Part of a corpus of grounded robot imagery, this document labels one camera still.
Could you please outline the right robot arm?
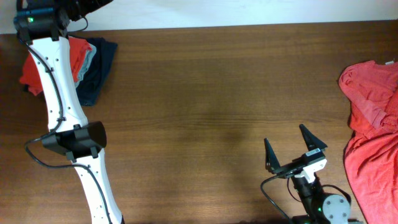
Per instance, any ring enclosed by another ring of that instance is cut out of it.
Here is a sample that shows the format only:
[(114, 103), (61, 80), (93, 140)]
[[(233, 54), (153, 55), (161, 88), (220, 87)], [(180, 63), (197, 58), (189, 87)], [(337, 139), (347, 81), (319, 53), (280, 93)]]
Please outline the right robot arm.
[[(264, 180), (260, 189), (266, 199), (287, 219), (289, 223), (348, 223), (351, 213), (351, 197), (344, 190), (330, 185), (339, 191), (331, 194), (324, 191), (326, 185), (320, 183), (317, 172), (324, 169), (327, 159), (324, 155), (328, 147), (312, 134), (303, 124), (299, 125), (307, 152), (292, 162), (282, 166), (268, 139), (264, 140), (266, 159), (265, 168), (273, 176)], [(298, 193), (298, 201), (303, 205), (306, 214), (290, 218), (264, 190), (264, 185), (274, 179), (292, 181)]]

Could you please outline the red printed soccer t-shirt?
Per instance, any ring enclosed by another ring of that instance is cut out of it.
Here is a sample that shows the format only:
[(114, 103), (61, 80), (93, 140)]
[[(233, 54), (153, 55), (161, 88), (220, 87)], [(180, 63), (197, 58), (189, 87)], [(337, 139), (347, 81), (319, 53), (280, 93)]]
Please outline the red printed soccer t-shirt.
[[(90, 46), (87, 40), (75, 37), (69, 38), (69, 44), (70, 65), (73, 81), (75, 84), (75, 82), (77, 81), (77, 73), (82, 66), (83, 58), (85, 56), (84, 51), (87, 50)], [(22, 76), (20, 77), (19, 82), (25, 85), (27, 87), (27, 90), (35, 96), (43, 92), (39, 73), (31, 54), (28, 55), (24, 62), (24, 65), (22, 67)]]

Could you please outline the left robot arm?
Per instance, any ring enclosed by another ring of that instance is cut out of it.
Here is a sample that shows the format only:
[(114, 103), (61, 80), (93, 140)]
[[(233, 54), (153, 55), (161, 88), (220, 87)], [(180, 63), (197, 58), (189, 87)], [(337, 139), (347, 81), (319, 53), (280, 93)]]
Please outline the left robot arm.
[(33, 160), (48, 169), (75, 169), (88, 202), (92, 223), (124, 223), (109, 183), (105, 147), (106, 131), (100, 121), (89, 122), (78, 101), (70, 66), (67, 27), (109, 4), (109, 0), (16, 1), (13, 19), (19, 41), (34, 59), (44, 91), (48, 113), (48, 133), (24, 144), (41, 142), (43, 147), (66, 157), (67, 165), (49, 165), (36, 156)]

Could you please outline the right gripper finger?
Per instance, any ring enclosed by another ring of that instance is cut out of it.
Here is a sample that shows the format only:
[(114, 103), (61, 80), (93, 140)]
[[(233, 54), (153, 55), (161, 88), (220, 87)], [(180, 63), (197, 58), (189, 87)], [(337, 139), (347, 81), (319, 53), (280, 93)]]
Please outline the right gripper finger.
[(264, 145), (265, 145), (265, 152), (266, 152), (265, 168), (271, 174), (276, 174), (277, 171), (280, 169), (279, 161), (278, 161), (278, 159), (273, 151), (273, 148), (267, 138), (264, 139)]
[(328, 147), (323, 141), (312, 134), (304, 124), (300, 124), (299, 128), (308, 151), (312, 151), (314, 149), (320, 149), (321, 151), (324, 151)]

